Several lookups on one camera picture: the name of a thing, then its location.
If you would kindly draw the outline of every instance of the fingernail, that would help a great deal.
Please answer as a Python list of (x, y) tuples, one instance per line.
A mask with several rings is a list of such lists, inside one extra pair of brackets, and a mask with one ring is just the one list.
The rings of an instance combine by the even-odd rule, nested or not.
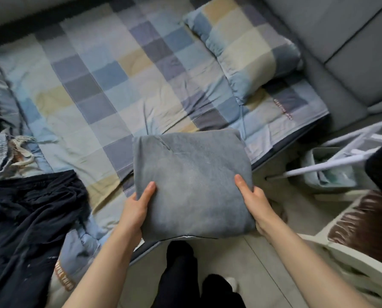
[(155, 181), (150, 181), (147, 185), (147, 189), (153, 189), (155, 186)]

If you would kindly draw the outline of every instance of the mattress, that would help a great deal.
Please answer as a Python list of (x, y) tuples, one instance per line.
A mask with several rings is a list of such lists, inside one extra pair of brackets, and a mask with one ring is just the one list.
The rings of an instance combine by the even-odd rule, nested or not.
[[(235, 128), (255, 165), (328, 114), (300, 73), (239, 106), (215, 57), (182, 22), (204, 1), (112, 0), (0, 47), (0, 70), (48, 167), (77, 172), (103, 232), (134, 192), (134, 137)], [(61, 287), (78, 281), (58, 270), (51, 291), (61, 305)]]

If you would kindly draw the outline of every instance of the white shoe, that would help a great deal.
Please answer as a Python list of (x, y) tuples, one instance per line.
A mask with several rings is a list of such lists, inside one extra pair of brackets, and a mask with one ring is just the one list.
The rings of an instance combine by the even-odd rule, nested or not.
[(234, 293), (237, 293), (238, 290), (238, 282), (233, 277), (227, 277), (225, 280), (229, 283), (229, 285), (232, 287), (232, 291)]

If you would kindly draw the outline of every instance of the black pants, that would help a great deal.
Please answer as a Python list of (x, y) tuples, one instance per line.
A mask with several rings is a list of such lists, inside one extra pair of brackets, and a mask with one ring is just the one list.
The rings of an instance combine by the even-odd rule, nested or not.
[(90, 214), (74, 171), (0, 181), (0, 308), (44, 307), (66, 233)]
[(152, 308), (195, 307), (245, 308), (245, 304), (229, 283), (216, 274), (204, 280), (200, 298), (197, 259), (189, 253), (170, 260), (167, 253), (167, 269), (161, 276)]

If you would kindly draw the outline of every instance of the brown leather cushion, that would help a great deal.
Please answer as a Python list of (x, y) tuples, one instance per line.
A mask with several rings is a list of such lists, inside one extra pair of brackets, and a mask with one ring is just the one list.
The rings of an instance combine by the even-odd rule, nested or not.
[(353, 212), (332, 227), (328, 240), (364, 253), (382, 263), (382, 193), (370, 191)]

